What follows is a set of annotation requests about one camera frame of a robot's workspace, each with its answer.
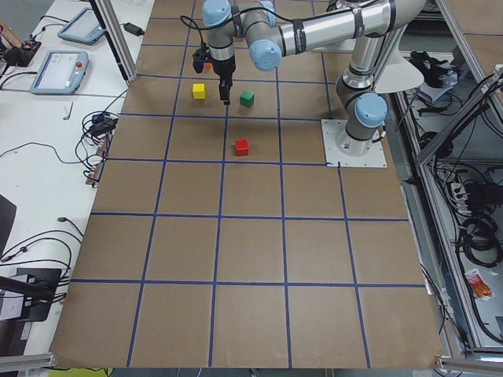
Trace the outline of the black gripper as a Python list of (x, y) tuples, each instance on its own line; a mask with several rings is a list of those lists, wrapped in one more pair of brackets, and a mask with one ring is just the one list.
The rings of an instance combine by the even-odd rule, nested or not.
[(226, 60), (211, 58), (213, 71), (220, 78), (218, 91), (220, 100), (224, 105), (230, 105), (230, 90), (232, 88), (232, 77), (236, 70), (235, 56), (232, 55)]

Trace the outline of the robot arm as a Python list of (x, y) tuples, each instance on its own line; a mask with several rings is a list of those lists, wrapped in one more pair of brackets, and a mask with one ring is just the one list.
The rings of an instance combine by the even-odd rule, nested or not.
[(274, 6), (269, 1), (244, 5), (204, 2), (207, 53), (219, 76), (221, 101), (229, 103), (236, 69), (233, 42), (237, 38), (245, 39), (249, 56), (260, 71), (274, 70), (284, 57), (353, 39), (356, 43), (350, 65), (337, 85), (348, 116), (344, 137), (350, 142), (372, 141), (387, 114), (386, 101), (370, 90), (377, 68), (385, 62), (387, 37), (413, 20), (424, 2), (335, 1), (333, 4), (332, 12), (277, 25)]

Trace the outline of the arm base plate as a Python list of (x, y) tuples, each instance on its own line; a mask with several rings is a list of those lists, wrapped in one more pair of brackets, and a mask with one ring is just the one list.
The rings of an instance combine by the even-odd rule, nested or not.
[(323, 119), (322, 137), (327, 167), (386, 168), (378, 129), (367, 141), (356, 141), (346, 133), (345, 119)]

